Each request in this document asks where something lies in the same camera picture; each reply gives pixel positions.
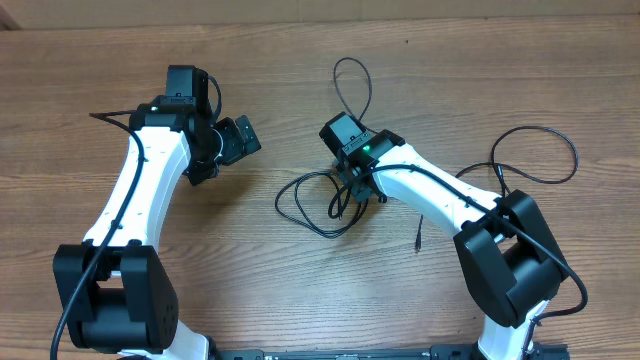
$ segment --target wooden table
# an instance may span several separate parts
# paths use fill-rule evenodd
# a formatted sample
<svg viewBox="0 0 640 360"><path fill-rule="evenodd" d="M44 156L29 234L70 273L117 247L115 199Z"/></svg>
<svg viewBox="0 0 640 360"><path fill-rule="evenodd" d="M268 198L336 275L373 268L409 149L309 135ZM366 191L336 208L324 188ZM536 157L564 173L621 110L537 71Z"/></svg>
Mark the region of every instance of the wooden table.
<svg viewBox="0 0 640 360"><path fill-rule="evenodd" d="M640 17L566 17L190 26L0 34L0 357L42 359L61 312L51 261L78 243L120 172L127 138L87 117L164 92L169 64L214 75L223 115L247 114L263 149L219 178L173 195L160 257L180 317L223 349L416 348L470 343L482 313L451 239L389 201L327 240L281 218L278 190L332 156L317 136L342 111L331 81L354 56L373 76L368 126L406 138L454 173L484 161L518 125L554 127L581 156L571 182L532 194L590 291L587 309L536 332L580 359L637 358L640 344ZM343 91L362 109L366 86L345 66ZM514 134L498 158L544 178L571 167L548 134ZM490 170L466 178L497 190ZM326 226L327 181L301 196ZM294 210L291 197L286 208ZM551 308L574 305L565 282ZM110 358L75 349L64 359Z"/></svg>

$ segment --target wall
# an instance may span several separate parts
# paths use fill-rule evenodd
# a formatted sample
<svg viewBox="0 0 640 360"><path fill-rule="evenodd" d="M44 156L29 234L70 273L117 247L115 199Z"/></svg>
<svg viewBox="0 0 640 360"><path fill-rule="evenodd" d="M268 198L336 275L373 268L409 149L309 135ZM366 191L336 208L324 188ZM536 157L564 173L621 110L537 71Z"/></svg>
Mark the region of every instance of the wall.
<svg viewBox="0 0 640 360"><path fill-rule="evenodd" d="M0 0L16 29L640 13L640 0Z"/></svg>

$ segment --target robotic arm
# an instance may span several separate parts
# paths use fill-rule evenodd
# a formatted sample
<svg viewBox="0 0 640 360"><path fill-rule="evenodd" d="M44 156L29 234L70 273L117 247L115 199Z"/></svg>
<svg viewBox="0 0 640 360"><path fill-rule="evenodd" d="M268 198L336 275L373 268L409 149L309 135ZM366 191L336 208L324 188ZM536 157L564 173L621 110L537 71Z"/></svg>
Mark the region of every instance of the robotic arm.
<svg viewBox="0 0 640 360"><path fill-rule="evenodd" d="M344 113L330 120L320 137L336 156L339 176L351 184L358 201L372 193L395 197L453 238L467 288L486 314L473 358L520 359L523 347L533 350L532 342L525 344L531 319L545 309L567 274L520 237L503 254L497 244L513 237L513 232L418 170L508 219L566 263L535 202L518 190L503 199L466 184L426 161L396 134L383 130L374 136ZM410 165L415 170L407 169Z"/></svg>
<svg viewBox="0 0 640 360"><path fill-rule="evenodd" d="M216 177L221 165L231 165L261 147L246 116L217 121L219 105L211 111L209 79L193 66L170 66L166 95L141 104L130 117L129 127L144 146L145 163L118 230L71 308L67 325L76 347L162 360L208 359L215 350L211 339L178 320L178 298L157 255L180 175L195 186ZM120 177L95 225L81 245L58 248L53 271L63 307L69 305L89 259L109 231L138 159L138 146L130 138ZM123 288L98 285L110 276L121 276Z"/></svg>

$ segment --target wood grain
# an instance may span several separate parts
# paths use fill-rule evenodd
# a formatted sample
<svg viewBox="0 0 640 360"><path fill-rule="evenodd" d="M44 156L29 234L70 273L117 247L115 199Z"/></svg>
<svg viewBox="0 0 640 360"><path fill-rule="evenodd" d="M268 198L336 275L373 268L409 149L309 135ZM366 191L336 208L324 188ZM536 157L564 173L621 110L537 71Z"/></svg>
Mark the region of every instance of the wood grain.
<svg viewBox="0 0 640 360"><path fill-rule="evenodd" d="M168 64L215 75L223 115L247 114L263 149L218 179L178 184L160 257L181 318L223 349L426 347L472 342L482 314L450 239L391 200L326 240L277 215L294 177L326 169L321 126L342 107L331 68L368 66L366 123L404 136L449 172L488 156L511 127L569 135L580 170L560 186L507 175L532 194L565 257L590 291L577 316L546 321L536 339L567 343L579 359L637 358L640 346L640 17L503 18L343 24L229 25L0 34L0 357L46 357L61 307L51 260L77 243L104 206L127 143L89 112L135 108L163 93ZM347 100L366 86L342 69ZM571 166L547 134L514 134L498 158L544 178ZM497 189L488 170L474 185ZM304 186L325 219L330 184ZM290 197L287 209L294 210ZM573 305L562 285L552 308ZM61 358L105 358L65 336Z"/></svg>

